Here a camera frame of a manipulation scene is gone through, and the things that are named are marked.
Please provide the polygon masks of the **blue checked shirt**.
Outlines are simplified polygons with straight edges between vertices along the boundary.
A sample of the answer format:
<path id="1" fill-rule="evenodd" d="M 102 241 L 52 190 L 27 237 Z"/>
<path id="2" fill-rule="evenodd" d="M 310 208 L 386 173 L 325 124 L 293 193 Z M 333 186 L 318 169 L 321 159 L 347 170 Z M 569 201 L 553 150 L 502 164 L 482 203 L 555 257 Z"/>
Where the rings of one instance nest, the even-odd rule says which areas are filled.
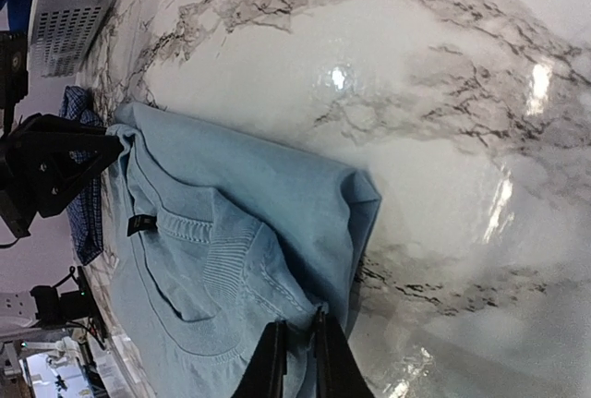
<path id="1" fill-rule="evenodd" d="M 103 127 L 93 111 L 90 93 L 79 86 L 67 86 L 59 116 L 88 127 Z M 103 251 L 101 178 L 93 178 L 66 208 L 72 241 L 79 262 L 89 265 Z"/>

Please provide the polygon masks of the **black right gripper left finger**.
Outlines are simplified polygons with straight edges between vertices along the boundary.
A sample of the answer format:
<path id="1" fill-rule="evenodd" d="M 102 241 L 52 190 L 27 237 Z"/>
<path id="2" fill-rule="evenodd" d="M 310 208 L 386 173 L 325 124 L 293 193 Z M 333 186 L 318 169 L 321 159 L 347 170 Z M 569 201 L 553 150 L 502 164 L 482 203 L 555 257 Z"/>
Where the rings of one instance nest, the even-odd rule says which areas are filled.
<path id="1" fill-rule="evenodd" d="M 287 371 L 287 324 L 268 323 L 233 398 L 282 398 Z"/>

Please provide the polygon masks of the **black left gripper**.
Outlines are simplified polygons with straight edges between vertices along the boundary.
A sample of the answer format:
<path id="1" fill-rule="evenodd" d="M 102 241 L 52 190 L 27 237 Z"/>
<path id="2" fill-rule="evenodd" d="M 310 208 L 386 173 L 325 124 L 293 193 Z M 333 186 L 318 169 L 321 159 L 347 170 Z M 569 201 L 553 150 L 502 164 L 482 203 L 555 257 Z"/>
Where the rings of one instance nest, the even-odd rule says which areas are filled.
<path id="1" fill-rule="evenodd" d="M 14 237 L 30 236 L 36 215 L 60 214 L 121 153 L 104 127 L 36 114 L 1 139 L 1 218 Z"/>

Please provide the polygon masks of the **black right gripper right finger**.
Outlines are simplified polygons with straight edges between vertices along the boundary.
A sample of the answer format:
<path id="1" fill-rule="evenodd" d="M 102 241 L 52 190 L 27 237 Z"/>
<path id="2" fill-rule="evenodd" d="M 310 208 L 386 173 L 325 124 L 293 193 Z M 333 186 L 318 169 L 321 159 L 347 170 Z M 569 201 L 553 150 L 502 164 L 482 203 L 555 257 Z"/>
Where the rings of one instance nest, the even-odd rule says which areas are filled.
<path id="1" fill-rule="evenodd" d="M 313 320 L 316 396 L 374 398 L 351 352 L 338 320 L 319 308 Z"/>

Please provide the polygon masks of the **light blue garment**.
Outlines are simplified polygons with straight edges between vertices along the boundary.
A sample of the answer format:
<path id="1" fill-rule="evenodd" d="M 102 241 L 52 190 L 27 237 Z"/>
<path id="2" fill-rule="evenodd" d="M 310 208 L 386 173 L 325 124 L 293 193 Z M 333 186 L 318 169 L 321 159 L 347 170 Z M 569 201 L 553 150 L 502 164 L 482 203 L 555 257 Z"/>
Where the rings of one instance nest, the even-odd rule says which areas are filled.
<path id="1" fill-rule="evenodd" d="M 287 323 L 288 397 L 315 393 L 311 323 L 347 322 L 380 207 L 350 166 L 143 103 L 109 133 L 111 303 L 159 397 L 228 397 L 264 327 Z"/>

